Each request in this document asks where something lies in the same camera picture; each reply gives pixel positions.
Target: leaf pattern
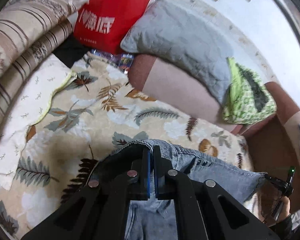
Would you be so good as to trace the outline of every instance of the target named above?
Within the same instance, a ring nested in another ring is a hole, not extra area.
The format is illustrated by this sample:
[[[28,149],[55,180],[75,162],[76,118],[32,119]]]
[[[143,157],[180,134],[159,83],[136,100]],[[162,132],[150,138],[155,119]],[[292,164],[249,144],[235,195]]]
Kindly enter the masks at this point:
[[[171,110],[167,110],[164,108],[160,107],[152,107],[152,108],[147,108],[145,110],[142,110],[141,112],[137,113],[135,116],[134,120],[138,126],[140,126],[140,122],[146,118],[146,117],[160,117],[162,119],[167,119],[167,118],[174,118],[178,119],[179,115]]]
[[[42,186],[44,187],[49,184],[51,179],[59,182],[58,179],[50,175],[49,167],[44,166],[42,162],[39,162],[37,165],[29,156],[27,160],[25,160],[24,157],[21,157],[19,160],[15,179],[19,177],[20,182],[24,181],[27,186],[31,183],[37,183],[37,185],[39,185],[40,182],[43,181]]]
[[[26,141],[28,142],[35,134],[36,134],[35,126],[32,125],[31,128],[28,131]]]
[[[138,89],[135,89],[135,88],[133,90],[131,90],[126,95],[126,97],[127,98],[139,98],[142,101],[151,101],[151,102],[157,101],[155,98],[149,97],[146,94],[142,93],[141,91],[139,91]]]
[[[107,79],[107,81],[109,82],[109,86],[103,87],[97,96],[98,99],[106,98],[105,100],[102,101],[103,110],[106,110],[107,112],[109,112],[110,110],[115,112],[116,109],[127,110],[127,108],[121,106],[117,102],[117,99],[115,98],[116,92],[118,92],[118,90],[121,88],[122,85],[120,83],[111,85],[111,83],[108,79]]]
[[[0,201],[0,225],[12,236],[19,229],[18,221],[7,214],[2,200]]]
[[[41,92],[38,94],[38,96],[35,98],[35,100],[39,100],[41,98]]]
[[[243,162],[243,157],[241,153],[237,154],[237,158],[238,158],[238,168],[241,169],[242,168],[242,162]]]
[[[98,77],[90,76],[89,71],[82,71],[82,72],[78,73],[77,79],[75,79],[66,88],[66,90],[76,89],[76,88],[80,88],[82,86],[85,86],[85,88],[89,92],[87,84],[91,84],[91,83],[95,82],[97,79],[98,79]]]
[[[188,136],[190,142],[192,142],[191,139],[192,130],[194,129],[194,127],[196,127],[197,124],[198,124],[198,119],[192,116],[189,118],[187,122],[186,135]]]
[[[242,139],[242,140],[238,140],[238,143],[240,145],[241,152],[244,155],[246,155],[248,153],[248,144],[247,144],[247,141],[245,139]]]
[[[84,187],[87,183],[90,173],[92,172],[94,166],[98,163],[95,159],[82,159],[79,164],[80,169],[78,170],[78,175],[70,180],[70,184],[64,189],[63,195],[61,196],[61,204],[65,203],[75,192]]]
[[[199,144],[199,151],[213,157],[218,157],[218,149],[208,139],[203,139]]]
[[[149,136],[144,131],[138,133],[133,138],[131,138],[127,135],[121,134],[121,133],[114,132],[113,137],[112,137],[112,143],[117,149],[120,149],[120,148],[122,148],[123,145],[127,144],[128,142],[132,142],[132,141],[136,141],[136,140],[143,141],[143,140],[148,140],[148,139],[149,139]]]
[[[79,117],[82,113],[88,113],[93,116],[91,110],[87,108],[79,108],[79,109],[72,109],[74,105],[78,102],[76,101],[69,109],[69,111],[64,111],[60,108],[52,108],[49,111],[49,114],[53,116],[64,116],[61,120],[52,121],[44,128],[47,128],[51,131],[56,131],[59,128],[62,128],[64,132],[68,132],[72,127],[79,123]]]
[[[226,140],[228,138],[227,135],[223,135],[224,133],[224,130],[223,131],[220,131],[218,133],[212,133],[211,136],[212,137],[219,137],[219,140],[218,140],[218,143],[219,143],[219,146],[223,146],[223,144],[226,145],[227,148],[231,148],[231,144]]]

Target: plastic packaging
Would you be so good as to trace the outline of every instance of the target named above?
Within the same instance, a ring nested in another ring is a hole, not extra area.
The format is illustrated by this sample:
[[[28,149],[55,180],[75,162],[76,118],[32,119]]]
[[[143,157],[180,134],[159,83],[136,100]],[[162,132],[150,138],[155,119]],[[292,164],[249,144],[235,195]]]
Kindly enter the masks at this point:
[[[125,74],[128,74],[128,71],[134,59],[134,56],[132,54],[123,53],[123,54],[113,55],[111,53],[99,51],[97,49],[92,49],[90,51],[90,56],[92,58],[100,59],[114,66],[115,68],[118,68]]]

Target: denim jeans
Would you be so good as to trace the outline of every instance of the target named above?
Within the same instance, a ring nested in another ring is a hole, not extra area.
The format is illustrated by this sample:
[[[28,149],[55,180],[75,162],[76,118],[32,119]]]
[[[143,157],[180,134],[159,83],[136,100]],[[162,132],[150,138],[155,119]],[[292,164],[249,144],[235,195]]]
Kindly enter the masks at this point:
[[[116,174],[128,171],[131,161],[142,157],[144,147],[148,148],[152,155],[156,145],[160,146],[161,156],[169,159],[174,169],[200,182],[213,179],[240,203],[250,199],[265,182],[264,173],[243,171],[200,151],[155,139],[126,144],[100,161],[91,177],[101,182],[110,181]],[[125,239],[176,240],[178,236],[174,203],[173,200],[155,198],[153,158],[150,159],[150,199],[130,202]]]

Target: human hand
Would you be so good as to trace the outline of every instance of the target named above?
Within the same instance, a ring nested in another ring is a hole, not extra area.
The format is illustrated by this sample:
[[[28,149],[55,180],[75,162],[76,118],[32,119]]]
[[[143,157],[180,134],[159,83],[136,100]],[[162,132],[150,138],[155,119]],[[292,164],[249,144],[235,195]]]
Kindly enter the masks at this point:
[[[283,207],[277,222],[285,220],[290,215],[290,199],[283,196],[280,200],[283,202]]]

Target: black sleeve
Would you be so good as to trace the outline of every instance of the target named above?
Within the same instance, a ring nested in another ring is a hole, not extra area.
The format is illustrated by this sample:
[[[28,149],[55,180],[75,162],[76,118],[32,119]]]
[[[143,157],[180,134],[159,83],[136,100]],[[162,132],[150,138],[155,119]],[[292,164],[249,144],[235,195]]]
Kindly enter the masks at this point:
[[[272,231],[274,231],[281,240],[288,240],[292,235],[292,219],[291,216],[288,216],[283,221],[275,224],[270,227]]]

